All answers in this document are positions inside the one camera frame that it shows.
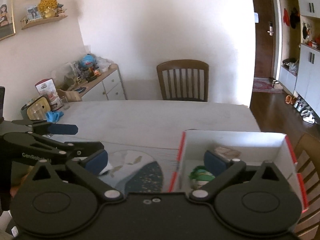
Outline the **operator hand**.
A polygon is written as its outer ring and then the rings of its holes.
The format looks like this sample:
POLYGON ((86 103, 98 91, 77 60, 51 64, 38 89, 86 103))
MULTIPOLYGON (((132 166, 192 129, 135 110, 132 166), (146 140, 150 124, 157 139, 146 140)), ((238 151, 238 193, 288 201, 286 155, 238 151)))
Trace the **operator hand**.
POLYGON ((25 182, 27 176, 29 176, 29 172, 24 174, 19 180, 18 183, 13 185, 10 189, 10 195, 12 198, 14 198, 16 196, 16 194, 18 193, 20 187, 22 186, 22 184, 25 182))

